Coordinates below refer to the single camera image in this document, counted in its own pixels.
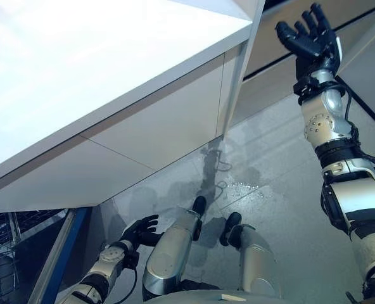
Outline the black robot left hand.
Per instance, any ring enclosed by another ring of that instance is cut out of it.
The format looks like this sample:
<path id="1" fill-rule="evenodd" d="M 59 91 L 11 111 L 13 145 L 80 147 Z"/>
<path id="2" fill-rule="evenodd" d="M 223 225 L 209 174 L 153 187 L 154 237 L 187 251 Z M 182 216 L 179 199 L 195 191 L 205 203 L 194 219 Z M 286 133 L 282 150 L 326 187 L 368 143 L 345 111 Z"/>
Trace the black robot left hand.
<path id="1" fill-rule="evenodd" d="M 120 241 L 131 244 L 132 251 L 140 245 L 155 247 L 163 234 L 156 233 L 159 215 L 150 215 L 135 221 L 123 232 Z"/>

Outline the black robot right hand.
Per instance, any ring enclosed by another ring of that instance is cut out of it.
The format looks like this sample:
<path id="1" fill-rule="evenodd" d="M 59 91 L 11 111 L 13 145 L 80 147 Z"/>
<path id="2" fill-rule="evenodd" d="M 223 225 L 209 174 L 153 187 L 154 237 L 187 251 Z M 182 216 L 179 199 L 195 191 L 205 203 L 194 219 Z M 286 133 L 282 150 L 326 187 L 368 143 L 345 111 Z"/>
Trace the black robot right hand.
<path id="1" fill-rule="evenodd" d="M 337 36 L 322 8 L 313 3 L 302 13 L 304 22 L 290 27 L 285 21 L 277 23 L 275 30 L 281 44 L 296 56 L 296 79 L 326 70 L 335 76 L 340 67 L 341 55 Z"/>

